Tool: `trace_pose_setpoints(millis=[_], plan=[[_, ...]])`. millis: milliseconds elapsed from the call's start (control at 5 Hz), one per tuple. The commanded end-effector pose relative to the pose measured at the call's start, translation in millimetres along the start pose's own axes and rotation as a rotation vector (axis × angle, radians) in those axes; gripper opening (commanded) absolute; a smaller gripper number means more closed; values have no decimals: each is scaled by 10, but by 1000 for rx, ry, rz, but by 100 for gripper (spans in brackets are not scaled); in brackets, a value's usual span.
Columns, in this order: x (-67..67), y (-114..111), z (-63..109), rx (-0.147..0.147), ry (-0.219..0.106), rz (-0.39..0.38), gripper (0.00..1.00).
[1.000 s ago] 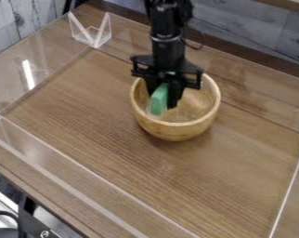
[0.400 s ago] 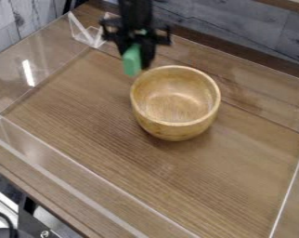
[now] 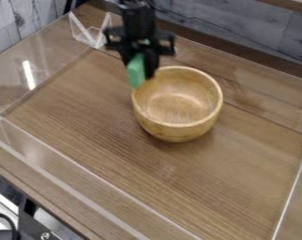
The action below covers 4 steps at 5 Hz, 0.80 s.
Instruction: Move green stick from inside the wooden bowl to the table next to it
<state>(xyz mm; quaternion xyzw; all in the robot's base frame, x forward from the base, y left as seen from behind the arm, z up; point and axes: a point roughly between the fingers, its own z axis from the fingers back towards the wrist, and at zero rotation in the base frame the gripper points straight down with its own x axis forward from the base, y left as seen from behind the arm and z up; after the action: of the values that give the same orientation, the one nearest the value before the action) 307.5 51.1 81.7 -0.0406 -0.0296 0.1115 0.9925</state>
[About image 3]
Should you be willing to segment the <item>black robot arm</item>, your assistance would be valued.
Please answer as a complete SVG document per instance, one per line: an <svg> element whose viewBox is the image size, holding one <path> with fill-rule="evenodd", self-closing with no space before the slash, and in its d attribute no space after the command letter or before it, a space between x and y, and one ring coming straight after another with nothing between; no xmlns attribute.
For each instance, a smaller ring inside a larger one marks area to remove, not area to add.
<svg viewBox="0 0 302 240"><path fill-rule="evenodd" d="M175 55L176 35L157 27L155 6L148 0L114 0L114 4L122 23L102 30L105 46L118 52L125 67L138 56L149 80L159 69L160 57Z"/></svg>

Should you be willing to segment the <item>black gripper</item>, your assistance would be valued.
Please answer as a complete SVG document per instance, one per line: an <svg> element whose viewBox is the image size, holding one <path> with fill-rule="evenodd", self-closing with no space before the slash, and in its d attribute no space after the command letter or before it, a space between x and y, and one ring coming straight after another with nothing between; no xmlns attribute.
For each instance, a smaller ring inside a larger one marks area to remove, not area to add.
<svg viewBox="0 0 302 240"><path fill-rule="evenodd" d="M121 24L102 31L106 47L120 53L124 65L144 53L145 76L159 68L159 55L175 55L175 33L156 26L155 7L149 2L114 2Z"/></svg>

